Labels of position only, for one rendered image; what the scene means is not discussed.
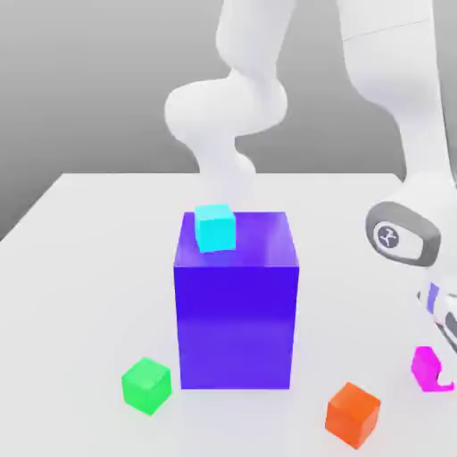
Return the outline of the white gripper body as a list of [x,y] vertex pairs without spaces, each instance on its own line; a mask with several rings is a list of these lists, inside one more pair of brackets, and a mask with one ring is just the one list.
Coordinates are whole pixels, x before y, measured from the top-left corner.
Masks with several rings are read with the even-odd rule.
[[438,310],[434,320],[445,341],[444,348],[438,351],[443,363],[440,378],[457,384],[457,313],[454,309]]

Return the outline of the small magenta cube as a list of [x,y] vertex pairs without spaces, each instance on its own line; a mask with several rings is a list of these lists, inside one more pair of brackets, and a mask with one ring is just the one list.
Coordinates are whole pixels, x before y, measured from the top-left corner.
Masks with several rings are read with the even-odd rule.
[[423,392],[452,392],[455,384],[442,385],[439,382],[442,364],[431,346],[418,346],[415,349],[411,373]]

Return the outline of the small orange cube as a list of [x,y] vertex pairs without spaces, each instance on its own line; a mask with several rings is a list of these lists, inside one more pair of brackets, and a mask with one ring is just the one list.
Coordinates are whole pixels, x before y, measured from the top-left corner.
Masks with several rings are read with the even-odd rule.
[[378,423],[380,400],[351,382],[329,400],[325,429],[359,449]]

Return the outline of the small cyan cube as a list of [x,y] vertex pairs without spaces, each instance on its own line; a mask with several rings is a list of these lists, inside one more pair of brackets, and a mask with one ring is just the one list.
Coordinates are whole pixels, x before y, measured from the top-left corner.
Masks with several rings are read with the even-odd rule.
[[236,217],[227,204],[195,208],[195,238],[201,253],[236,249]]

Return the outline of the small green cube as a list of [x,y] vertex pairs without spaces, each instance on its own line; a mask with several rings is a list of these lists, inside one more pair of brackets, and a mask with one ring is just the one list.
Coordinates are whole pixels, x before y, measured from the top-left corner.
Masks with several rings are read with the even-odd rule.
[[152,416],[172,392],[170,369],[143,357],[121,376],[124,402]]

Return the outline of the large purple box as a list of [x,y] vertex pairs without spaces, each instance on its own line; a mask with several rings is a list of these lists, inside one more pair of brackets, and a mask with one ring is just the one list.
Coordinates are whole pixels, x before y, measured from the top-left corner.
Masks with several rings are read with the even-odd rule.
[[239,212],[237,247],[202,253],[183,216],[173,265],[184,389],[290,386],[299,261],[283,212]]

